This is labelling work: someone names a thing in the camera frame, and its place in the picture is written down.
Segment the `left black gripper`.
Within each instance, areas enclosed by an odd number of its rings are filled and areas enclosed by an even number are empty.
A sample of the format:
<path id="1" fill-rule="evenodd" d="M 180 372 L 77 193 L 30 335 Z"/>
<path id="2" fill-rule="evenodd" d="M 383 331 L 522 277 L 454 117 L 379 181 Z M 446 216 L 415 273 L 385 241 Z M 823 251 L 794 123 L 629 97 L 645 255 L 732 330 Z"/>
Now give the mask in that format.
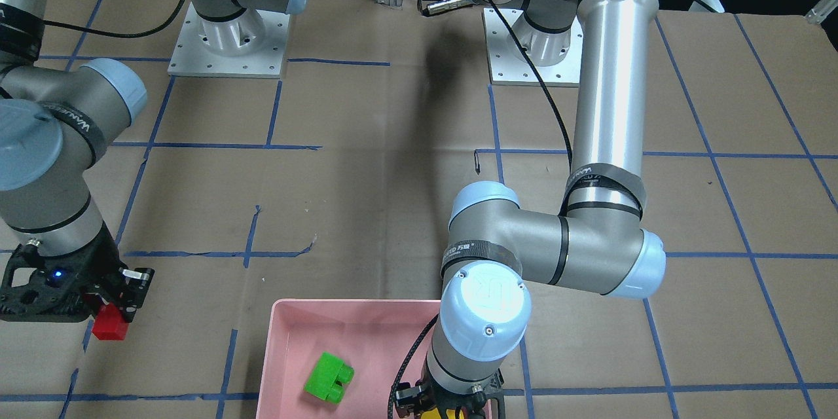
<path id="1" fill-rule="evenodd" d="M 464 394 L 452 393 L 431 378 L 416 384 L 401 382 L 394 387 L 394 411 L 398 417 L 419 418 L 423 412 L 435 409 L 462 410 L 467 418 L 505 418 L 503 375 L 494 373 Z"/>

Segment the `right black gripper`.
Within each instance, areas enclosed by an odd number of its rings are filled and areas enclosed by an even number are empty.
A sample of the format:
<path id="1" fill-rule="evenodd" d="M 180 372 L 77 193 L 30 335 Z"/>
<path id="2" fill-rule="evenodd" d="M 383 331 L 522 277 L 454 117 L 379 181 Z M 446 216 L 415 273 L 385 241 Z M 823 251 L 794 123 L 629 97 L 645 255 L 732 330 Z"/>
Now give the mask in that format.
<path id="1" fill-rule="evenodd" d="M 149 293 L 155 270 L 129 269 L 107 226 L 71 254 L 46 256 L 33 244 L 12 252 L 3 273 L 3 321 L 84 321 L 102 304 L 116 304 L 127 323 L 134 321 Z"/>

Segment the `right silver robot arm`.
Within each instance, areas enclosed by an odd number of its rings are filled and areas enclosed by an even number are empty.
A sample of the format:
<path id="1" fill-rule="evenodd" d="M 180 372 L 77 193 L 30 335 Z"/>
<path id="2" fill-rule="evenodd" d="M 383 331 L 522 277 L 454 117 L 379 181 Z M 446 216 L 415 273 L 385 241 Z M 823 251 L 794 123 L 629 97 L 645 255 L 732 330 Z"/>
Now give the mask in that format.
<path id="1" fill-rule="evenodd" d="M 209 48 L 263 39 L 258 10 L 301 13 L 307 0 L 192 0 Z M 2 0 L 2 220 L 18 240 L 2 281 L 4 321 L 86 321 L 125 329 L 155 271 L 128 268 L 84 180 L 147 103 L 137 73 L 98 58 L 67 72 L 37 67 L 46 0 Z"/>

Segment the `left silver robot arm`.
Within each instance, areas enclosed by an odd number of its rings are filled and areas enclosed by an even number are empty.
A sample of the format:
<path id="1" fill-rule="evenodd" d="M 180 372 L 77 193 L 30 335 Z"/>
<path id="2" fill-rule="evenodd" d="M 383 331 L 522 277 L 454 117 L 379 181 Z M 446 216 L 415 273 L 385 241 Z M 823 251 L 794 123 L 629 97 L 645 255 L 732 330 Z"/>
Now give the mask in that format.
<path id="1" fill-rule="evenodd" d="M 665 276 L 661 238 L 641 228 L 646 208 L 642 181 L 646 116 L 647 38 L 659 0 L 527 0 L 529 13 L 547 7 L 550 28 L 573 19 L 583 28 L 581 81 L 572 120 L 562 204 L 553 213 L 521 208 L 502 183 L 471 183 L 453 201 L 448 248 L 442 258 L 442 300 L 437 319 L 419 334 L 430 336 L 422 375 L 415 384 L 395 381 L 390 410 L 401 416 L 461 409 L 482 415 L 500 398 L 503 360 L 526 338 L 536 315 L 527 380 L 557 379 L 548 346 L 574 367 L 611 369 L 605 388 L 665 388 L 668 381 L 647 299 Z M 592 335 L 547 336 L 548 298 L 533 301 L 530 288 L 550 285 L 627 299 L 626 321 L 590 321 L 606 339 L 573 354 L 570 340 Z"/>

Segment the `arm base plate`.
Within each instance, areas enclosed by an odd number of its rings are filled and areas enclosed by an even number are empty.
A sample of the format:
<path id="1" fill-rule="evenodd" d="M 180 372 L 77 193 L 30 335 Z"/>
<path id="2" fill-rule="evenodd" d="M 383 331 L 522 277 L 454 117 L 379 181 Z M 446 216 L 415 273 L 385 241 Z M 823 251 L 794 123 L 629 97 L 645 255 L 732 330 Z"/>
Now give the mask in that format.
<path id="1" fill-rule="evenodd" d="M 248 9 L 210 22 L 189 5 L 168 66 L 176 77 L 281 79 L 293 17 Z"/>
<path id="2" fill-rule="evenodd" d="M 577 87 L 581 72 L 583 28 L 577 18 L 560 33 L 537 31 L 520 9 L 484 9 L 490 82 L 495 85 Z M 536 73 L 527 64 L 536 67 Z"/>

